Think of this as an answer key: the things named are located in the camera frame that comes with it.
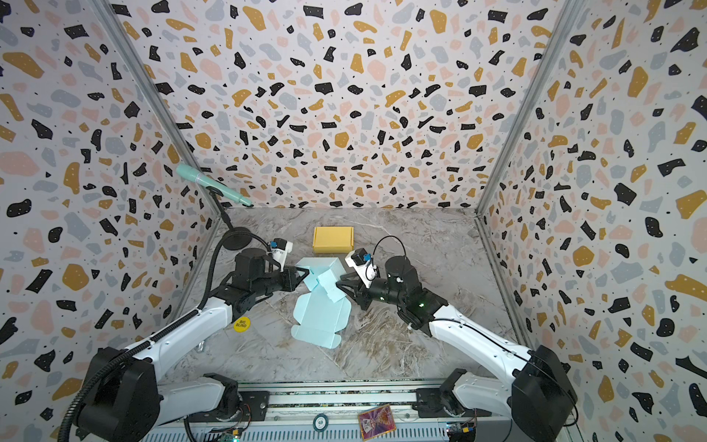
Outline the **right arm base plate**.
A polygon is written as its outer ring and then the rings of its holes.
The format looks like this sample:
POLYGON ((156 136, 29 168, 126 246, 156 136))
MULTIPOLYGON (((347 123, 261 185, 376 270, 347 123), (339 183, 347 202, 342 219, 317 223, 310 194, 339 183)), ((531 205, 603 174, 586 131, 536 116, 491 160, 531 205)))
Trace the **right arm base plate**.
POLYGON ((491 412, 484 409, 467 409, 453 403, 450 395, 437 388, 421 388, 415 391, 412 409, 421 418, 465 418, 490 417, 491 412))

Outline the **yellow paper box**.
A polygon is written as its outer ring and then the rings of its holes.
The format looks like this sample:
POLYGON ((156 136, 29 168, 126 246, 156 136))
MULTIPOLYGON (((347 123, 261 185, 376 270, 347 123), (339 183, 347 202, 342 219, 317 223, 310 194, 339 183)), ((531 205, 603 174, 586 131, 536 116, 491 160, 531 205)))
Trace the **yellow paper box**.
POLYGON ((312 243, 316 254, 343 254, 355 248, 353 227, 316 227, 312 243))

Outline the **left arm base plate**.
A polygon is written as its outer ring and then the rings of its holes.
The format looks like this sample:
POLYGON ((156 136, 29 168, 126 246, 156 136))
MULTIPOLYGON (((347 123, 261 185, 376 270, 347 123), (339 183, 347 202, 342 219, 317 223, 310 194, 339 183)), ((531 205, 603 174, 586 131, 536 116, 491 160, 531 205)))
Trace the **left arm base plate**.
POLYGON ((215 410, 193 414, 189 420, 191 423, 216 423, 228 427, 263 422, 269 409, 270 397, 267 390, 246 390, 239 392, 231 403, 223 401, 215 410))

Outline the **round teal sticker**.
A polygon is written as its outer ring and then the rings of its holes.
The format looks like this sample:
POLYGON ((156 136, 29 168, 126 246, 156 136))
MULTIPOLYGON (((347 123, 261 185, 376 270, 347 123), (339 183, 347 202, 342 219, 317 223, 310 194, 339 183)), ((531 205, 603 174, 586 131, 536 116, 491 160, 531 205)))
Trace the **round teal sticker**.
POLYGON ((329 418, 326 414, 317 414, 312 422, 313 429, 318 432, 324 432, 329 426, 329 418))

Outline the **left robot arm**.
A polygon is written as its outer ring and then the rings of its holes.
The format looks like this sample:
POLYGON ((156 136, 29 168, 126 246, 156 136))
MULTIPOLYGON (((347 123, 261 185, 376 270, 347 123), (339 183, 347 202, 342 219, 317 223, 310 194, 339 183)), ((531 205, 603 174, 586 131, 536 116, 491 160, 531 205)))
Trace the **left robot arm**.
POLYGON ((154 427, 194 414, 229 420, 242 412, 239 383, 215 373, 194 381, 162 379, 198 344, 276 292, 293 292, 309 270, 285 264, 282 250, 248 248, 220 285, 208 284, 200 303, 160 331, 123 349, 105 347, 64 415, 58 440, 73 427, 108 441, 140 441, 154 427))

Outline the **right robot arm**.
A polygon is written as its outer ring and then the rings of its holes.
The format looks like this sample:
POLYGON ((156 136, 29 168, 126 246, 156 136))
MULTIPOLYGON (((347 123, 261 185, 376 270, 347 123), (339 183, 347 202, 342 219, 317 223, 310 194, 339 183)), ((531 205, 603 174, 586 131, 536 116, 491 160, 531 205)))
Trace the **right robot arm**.
POLYGON ((457 348, 492 373, 487 379, 457 368, 439 387, 417 390, 413 407, 419 416, 489 412, 509 418, 512 428, 533 441, 554 441, 568 427, 577 395, 550 348, 532 350, 473 322, 425 288, 405 256, 388 259, 383 272, 364 249, 350 252, 345 261, 353 271, 336 285, 361 309, 373 302, 393 305, 411 329, 457 348))

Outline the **yellow round sticker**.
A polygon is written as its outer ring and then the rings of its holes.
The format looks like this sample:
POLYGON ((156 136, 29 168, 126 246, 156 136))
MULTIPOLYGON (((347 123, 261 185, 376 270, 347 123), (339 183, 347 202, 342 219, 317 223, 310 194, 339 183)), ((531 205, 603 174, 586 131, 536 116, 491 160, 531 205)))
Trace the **yellow round sticker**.
POLYGON ((241 317, 238 318, 234 323, 233 323, 233 329, 237 333, 245 333, 250 329, 250 326, 252 325, 252 321, 248 317, 241 317))

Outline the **light blue paper box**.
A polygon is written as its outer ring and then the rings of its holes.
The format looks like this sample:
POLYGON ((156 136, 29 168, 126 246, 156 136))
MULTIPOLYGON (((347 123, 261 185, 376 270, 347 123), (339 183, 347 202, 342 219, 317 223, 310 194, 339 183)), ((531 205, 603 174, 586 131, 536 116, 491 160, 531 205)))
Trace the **light blue paper box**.
POLYGON ((352 310, 351 301, 336 285, 346 270, 336 257, 303 258, 298 267, 309 270, 304 280, 309 293, 296 301, 296 325, 291 335, 298 341, 334 349, 342 342, 339 332, 346 328, 352 310))

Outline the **black microphone stand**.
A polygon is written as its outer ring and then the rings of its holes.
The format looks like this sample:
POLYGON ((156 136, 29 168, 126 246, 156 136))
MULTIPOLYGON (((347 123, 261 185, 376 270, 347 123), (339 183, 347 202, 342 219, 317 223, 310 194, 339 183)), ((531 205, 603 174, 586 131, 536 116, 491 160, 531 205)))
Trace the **black microphone stand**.
POLYGON ((206 190, 209 192, 212 200, 217 206, 221 220, 226 225, 226 234, 223 237, 223 247, 227 250, 242 250, 248 247, 249 244, 252 242, 252 237, 250 237, 250 230, 248 228, 236 228, 233 226, 230 216, 228 215, 226 209, 224 208, 224 206, 222 206, 221 202, 219 202, 218 199, 218 197, 222 196, 223 193, 221 193, 221 191, 217 190, 217 188, 213 186, 207 186, 206 190))

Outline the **colourful card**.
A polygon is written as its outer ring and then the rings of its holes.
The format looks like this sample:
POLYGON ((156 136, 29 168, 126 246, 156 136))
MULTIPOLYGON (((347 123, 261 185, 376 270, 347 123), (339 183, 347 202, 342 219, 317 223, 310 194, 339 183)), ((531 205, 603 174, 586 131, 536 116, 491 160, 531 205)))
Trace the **colourful card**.
POLYGON ((369 441, 397 430, 389 404, 362 412, 357 416, 357 420, 363 441, 369 441))

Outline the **mint green microphone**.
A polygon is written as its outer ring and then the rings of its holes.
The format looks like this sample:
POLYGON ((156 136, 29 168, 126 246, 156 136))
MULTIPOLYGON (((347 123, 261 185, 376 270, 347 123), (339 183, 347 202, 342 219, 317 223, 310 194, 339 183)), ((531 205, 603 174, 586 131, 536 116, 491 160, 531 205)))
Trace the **mint green microphone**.
POLYGON ((241 193, 228 188, 228 186, 214 180, 202 171, 195 169, 186 164, 180 164, 176 167, 176 173, 180 175, 184 180, 198 184, 205 189, 216 190, 220 195, 226 197, 226 199, 231 200, 234 203, 242 204, 243 206, 252 207, 253 202, 241 193))

